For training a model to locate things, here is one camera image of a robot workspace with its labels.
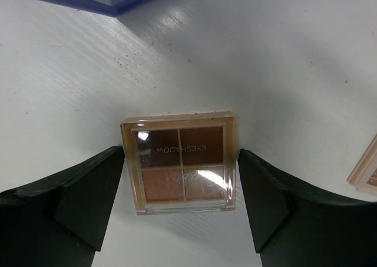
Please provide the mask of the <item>colourful glitter eyeshadow palette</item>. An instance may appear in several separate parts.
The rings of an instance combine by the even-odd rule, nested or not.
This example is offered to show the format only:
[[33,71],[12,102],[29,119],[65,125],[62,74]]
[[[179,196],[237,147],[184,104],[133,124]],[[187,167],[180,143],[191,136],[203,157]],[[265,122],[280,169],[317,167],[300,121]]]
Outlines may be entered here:
[[347,178],[357,190],[376,195],[376,136]]

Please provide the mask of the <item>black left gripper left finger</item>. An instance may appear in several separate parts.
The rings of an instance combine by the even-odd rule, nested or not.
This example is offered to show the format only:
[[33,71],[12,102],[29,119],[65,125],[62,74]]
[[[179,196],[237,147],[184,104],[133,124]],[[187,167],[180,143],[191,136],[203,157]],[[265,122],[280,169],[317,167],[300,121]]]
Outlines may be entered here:
[[1,266],[91,266],[102,248],[124,165],[113,146],[1,192]]

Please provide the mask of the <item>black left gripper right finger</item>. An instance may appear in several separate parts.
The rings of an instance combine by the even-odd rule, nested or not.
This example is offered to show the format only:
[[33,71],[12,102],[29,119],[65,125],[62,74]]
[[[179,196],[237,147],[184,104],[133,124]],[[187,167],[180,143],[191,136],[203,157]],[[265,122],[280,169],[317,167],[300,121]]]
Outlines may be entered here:
[[263,266],[376,265],[376,203],[323,190],[245,149],[238,162]]

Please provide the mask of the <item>small beige eyeshadow quad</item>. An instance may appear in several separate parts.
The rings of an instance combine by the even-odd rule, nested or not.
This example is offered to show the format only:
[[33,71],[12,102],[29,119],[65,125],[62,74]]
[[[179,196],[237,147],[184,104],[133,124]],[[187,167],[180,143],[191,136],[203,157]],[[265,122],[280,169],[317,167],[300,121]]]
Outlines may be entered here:
[[132,117],[120,129],[137,214],[234,210],[232,112]]

